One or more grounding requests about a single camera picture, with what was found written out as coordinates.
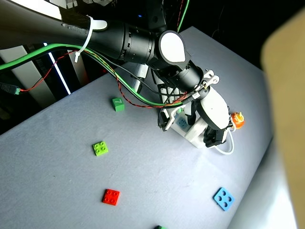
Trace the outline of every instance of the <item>orange toy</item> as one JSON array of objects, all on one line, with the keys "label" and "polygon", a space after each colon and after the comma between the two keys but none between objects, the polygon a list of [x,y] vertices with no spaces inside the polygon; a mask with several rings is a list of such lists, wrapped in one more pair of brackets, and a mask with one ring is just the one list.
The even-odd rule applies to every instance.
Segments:
[{"label": "orange toy", "polygon": [[232,121],[234,122],[236,129],[240,129],[242,128],[242,126],[244,125],[244,116],[242,115],[242,113],[232,113],[231,114],[232,117]]}]

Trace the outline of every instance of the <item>gray table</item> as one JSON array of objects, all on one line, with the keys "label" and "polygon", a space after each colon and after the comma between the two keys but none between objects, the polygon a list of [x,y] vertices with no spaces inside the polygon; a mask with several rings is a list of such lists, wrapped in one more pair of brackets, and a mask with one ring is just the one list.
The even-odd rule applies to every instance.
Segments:
[{"label": "gray table", "polygon": [[[215,89],[231,110],[245,115],[235,152],[162,132],[153,109],[126,104],[116,113],[117,83],[104,76],[0,136],[0,228],[227,228],[272,137],[264,76],[195,28],[182,36],[193,62],[220,76]],[[102,140],[109,153],[96,157],[92,144]],[[219,187],[235,197],[227,212],[212,199]],[[106,188],[121,192],[117,206],[101,203]]]}]

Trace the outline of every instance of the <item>black connector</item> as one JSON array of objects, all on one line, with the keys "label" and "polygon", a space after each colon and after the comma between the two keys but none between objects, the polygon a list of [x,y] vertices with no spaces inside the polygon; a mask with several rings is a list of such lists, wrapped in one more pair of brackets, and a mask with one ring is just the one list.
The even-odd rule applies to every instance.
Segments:
[{"label": "black connector", "polygon": [[10,94],[20,93],[20,88],[18,86],[7,83],[0,83],[0,89]]}]

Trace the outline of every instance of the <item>red lego brick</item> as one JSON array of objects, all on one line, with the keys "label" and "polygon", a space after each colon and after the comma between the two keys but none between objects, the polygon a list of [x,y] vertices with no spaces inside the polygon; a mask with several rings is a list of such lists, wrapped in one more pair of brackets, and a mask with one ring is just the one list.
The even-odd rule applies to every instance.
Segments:
[{"label": "red lego brick", "polygon": [[105,204],[111,204],[116,206],[119,195],[120,195],[119,191],[106,189],[102,202]]}]

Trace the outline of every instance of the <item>green wire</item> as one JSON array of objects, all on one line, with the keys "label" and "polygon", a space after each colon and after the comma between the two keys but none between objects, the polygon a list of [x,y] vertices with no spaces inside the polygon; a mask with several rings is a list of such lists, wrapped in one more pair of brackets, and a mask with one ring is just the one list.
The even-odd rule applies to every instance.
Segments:
[{"label": "green wire", "polygon": [[[5,63],[5,64],[2,64],[0,65],[0,70],[3,70],[3,69],[6,69],[8,67],[12,67],[12,66],[15,66],[23,61],[26,61],[30,58],[33,58],[39,54],[41,54],[42,52],[46,52],[48,50],[51,50],[53,48],[58,48],[58,47],[66,47],[67,49],[68,48],[75,48],[75,49],[81,49],[81,46],[79,45],[71,45],[71,44],[49,44],[45,47],[42,47],[40,49],[37,49],[25,56],[22,56],[14,61],[11,61],[11,62],[8,62],[8,63]],[[85,49],[86,51],[88,51],[94,58],[97,59],[97,57],[95,55],[98,55],[97,53],[95,53],[94,51],[90,50],[90,49]],[[98,58],[99,62],[105,67],[107,68],[108,71],[111,71],[112,72],[112,69],[111,67],[107,64],[107,62],[105,62],[101,57]],[[132,87],[129,86],[128,83],[126,83],[126,81],[118,74],[114,71],[115,75],[118,77],[119,81],[124,84],[125,87],[127,87],[130,91],[132,91],[132,94],[135,95],[136,97],[140,98],[141,100],[145,101],[146,103],[152,105],[152,106],[165,106],[166,104],[159,104],[159,103],[155,103],[155,102],[151,102],[149,100],[147,100],[146,98],[144,98],[143,96],[141,96],[140,94],[138,94],[137,92],[134,91],[134,89]]]},{"label": "green wire", "polygon": [[182,22],[183,22],[183,20],[184,20],[184,17],[185,17],[185,14],[186,14],[187,8],[189,7],[189,3],[190,3],[190,0],[187,0],[187,2],[186,2],[186,6],[185,6],[185,9],[184,9],[184,12],[183,12],[183,15],[182,15],[182,17],[181,17],[180,24],[179,24],[179,26],[178,26],[178,30],[177,30],[178,32],[180,31],[180,27],[181,27]]}]

